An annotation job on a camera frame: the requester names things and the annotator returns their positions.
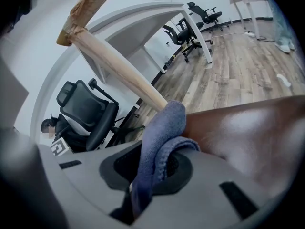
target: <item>person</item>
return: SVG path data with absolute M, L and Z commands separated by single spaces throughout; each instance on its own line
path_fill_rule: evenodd
M 74 153 L 86 151 L 88 137 L 76 133 L 62 114 L 58 118 L 51 115 L 50 119 L 45 119 L 41 124 L 41 132 L 48 133 L 48 138 L 55 136 L 53 142 L 62 137 Z
M 290 53 L 290 50 L 295 50 L 295 46 L 292 42 L 292 33 L 287 18 L 274 0 L 268 0 L 268 3 L 275 24 L 275 45 L 281 51 Z

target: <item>baseboard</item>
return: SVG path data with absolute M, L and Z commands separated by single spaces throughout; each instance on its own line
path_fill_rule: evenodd
M 180 47 L 178 48 L 178 50 L 173 54 L 173 56 L 172 56 L 169 60 L 172 62 L 172 61 L 174 60 L 174 58 L 178 55 L 178 53 L 180 53 L 181 50 L 182 50 L 182 46 L 180 46 Z M 156 77 L 152 80 L 151 84 L 152 84 L 153 86 L 154 86 L 154 85 L 157 83 L 157 81 L 160 79 L 161 75 L 163 75 L 163 74 L 162 74 L 162 72 L 160 71 L 160 72 L 156 75 Z M 142 102 L 143 102 L 143 100 L 142 100 L 141 98 L 139 98 L 139 100 L 136 102 L 136 104 L 140 106 L 140 104 L 141 104 Z M 126 117 L 124 118 L 124 120 L 123 120 L 122 123 L 120 124 L 120 128 L 122 128 L 122 127 L 124 127 L 124 125 L 126 125 L 127 121 L 128 121 L 129 118 L 134 114 L 134 112 L 135 112 L 136 110 L 137 110 L 136 107 L 132 107 L 132 109 L 129 111 L 129 113 L 126 115 Z M 117 138 L 117 135 L 114 134 L 114 135 L 112 136 L 112 138 L 110 139 L 109 143 L 107 144 L 106 148 L 107 148 L 107 147 L 111 147 L 111 146 L 113 145 L 113 143 L 114 143 L 114 141 L 115 141 L 116 138 Z
M 273 21 L 273 18 L 271 18 L 271 17 L 256 17 L 256 19 L 257 19 L 258 21 Z M 250 20 L 251 20 L 251 18 L 245 18 L 245 19 L 244 19 L 244 21 L 250 21 Z M 232 21 L 232 22 L 233 22 L 233 23 L 240 23 L 241 20 L 234 20 L 234 21 Z M 221 23 L 221 24 L 219 24 L 219 25 L 220 25 L 220 26 L 224 26 L 224 25 L 229 25 L 229 24 L 231 24 L 230 21 Z M 214 29 L 214 28 L 217 28 L 217 26 L 214 25 L 214 26 L 211 26 L 211 27 L 209 27 L 209 28 L 205 28 L 205 29 L 201 30 L 200 32 L 209 31 L 209 30 Z

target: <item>black hair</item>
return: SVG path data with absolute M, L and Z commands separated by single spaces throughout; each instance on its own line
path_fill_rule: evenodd
M 58 118 L 52 117 L 51 114 L 51 118 L 50 119 L 45 119 L 40 127 L 40 130 L 42 133 L 47 133 L 49 132 L 49 127 L 55 127 L 56 123 L 58 122 Z

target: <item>white desk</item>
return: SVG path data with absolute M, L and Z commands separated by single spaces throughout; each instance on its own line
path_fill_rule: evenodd
M 130 6 L 116 12 L 110 13 L 90 23 L 87 29 L 98 39 L 106 40 L 115 50 L 118 57 L 125 59 L 144 47 L 147 41 L 171 18 L 177 14 L 187 19 L 195 32 L 208 63 L 212 62 L 208 47 L 194 21 L 184 10 L 182 3 L 152 2 Z M 99 79 L 104 82 L 102 65 L 97 65 L 88 55 L 81 52 L 88 65 L 93 69 Z M 56 61 L 47 75 L 35 102 L 33 116 L 31 119 L 30 136 L 38 141 L 40 136 L 40 125 L 46 110 L 47 101 L 54 92 L 61 76 L 69 68 L 67 62 L 73 62 L 79 52 L 74 47 L 69 47 Z

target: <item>wooden stick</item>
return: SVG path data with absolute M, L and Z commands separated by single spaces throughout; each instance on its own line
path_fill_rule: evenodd
M 71 44 L 67 40 L 67 34 L 69 34 L 72 27 L 74 25 L 85 27 L 105 1 L 106 0 L 80 0 L 70 11 L 70 16 L 67 18 L 67 21 L 57 38 L 57 44 L 70 46 Z
M 80 26 L 74 26 L 73 30 L 70 31 L 68 41 L 103 65 L 106 70 L 156 111 L 160 111 L 166 106 L 167 101 L 160 93 L 108 42 L 98 40 Z

